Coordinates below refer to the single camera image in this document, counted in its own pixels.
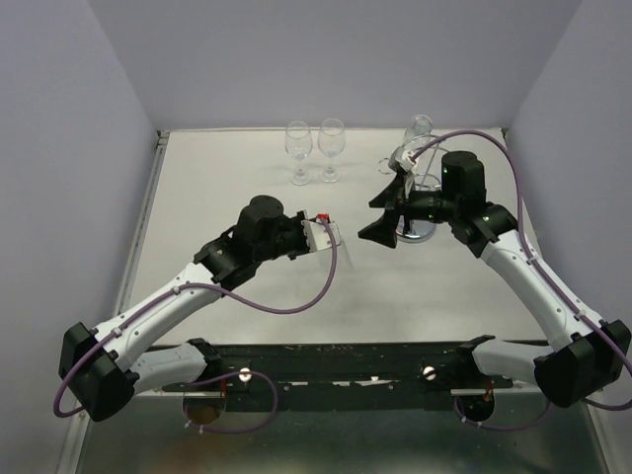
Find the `clear wine glass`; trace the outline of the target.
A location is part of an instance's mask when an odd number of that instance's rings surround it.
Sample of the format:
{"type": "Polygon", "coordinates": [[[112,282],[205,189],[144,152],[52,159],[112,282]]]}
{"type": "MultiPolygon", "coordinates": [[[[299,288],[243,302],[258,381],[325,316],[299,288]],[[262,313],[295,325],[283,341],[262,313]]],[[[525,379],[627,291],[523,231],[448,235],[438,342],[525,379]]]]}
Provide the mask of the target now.
{"type": "Polygon", "coordinates": [[[306,122],[293,121],[285,128],[284,148],[286,153],[296,161],[290,181],[296,186],[309,184],[311,177],[305,168],[304,161],[313,150],[313,141],[310,127],[306,122]]]}

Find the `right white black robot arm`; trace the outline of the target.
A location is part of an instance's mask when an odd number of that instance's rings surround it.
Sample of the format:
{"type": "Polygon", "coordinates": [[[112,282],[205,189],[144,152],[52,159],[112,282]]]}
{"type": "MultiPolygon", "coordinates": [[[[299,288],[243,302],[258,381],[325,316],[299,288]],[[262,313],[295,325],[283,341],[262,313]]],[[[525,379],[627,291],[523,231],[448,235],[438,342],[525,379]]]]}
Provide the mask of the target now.
{"type": "Polygon", "coordinates": [[[383,214],[359,230],[359,238],[395,248],[401,221],[447,224],[512,289],[548,343],[537,347],[482,339],[454,363],[461,384],[474,387],[489,375],[509,377],[536,385],[554,405],[568,408],[619,378],[630,330],[619,320],[606,322],[582,303],[533,250],[516,218],[488,201],[484,165],[474,153],[442,156],[437,191],[415,189],[412,151],[397,148],[389,167],[393,181],[369,203],[383,214]]]}

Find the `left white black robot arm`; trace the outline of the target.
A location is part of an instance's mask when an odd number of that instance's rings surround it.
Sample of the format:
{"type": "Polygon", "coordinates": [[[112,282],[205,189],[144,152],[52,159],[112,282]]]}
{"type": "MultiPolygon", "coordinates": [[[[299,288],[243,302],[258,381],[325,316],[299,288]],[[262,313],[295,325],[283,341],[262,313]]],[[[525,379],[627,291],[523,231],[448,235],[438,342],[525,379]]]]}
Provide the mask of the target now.
{"type": "Polygon", "coordinates": [[[113,416],[139,393],[146,376],[138,363],[158,339],[253,278],[262,263],[314,252],[319,225],[303,211],[286,215],[274,197],[253,197],[237,222],[160,290],[93,328],[78,322],[66,330],[59,390],[70,391],[94,422],[113,416]]]}

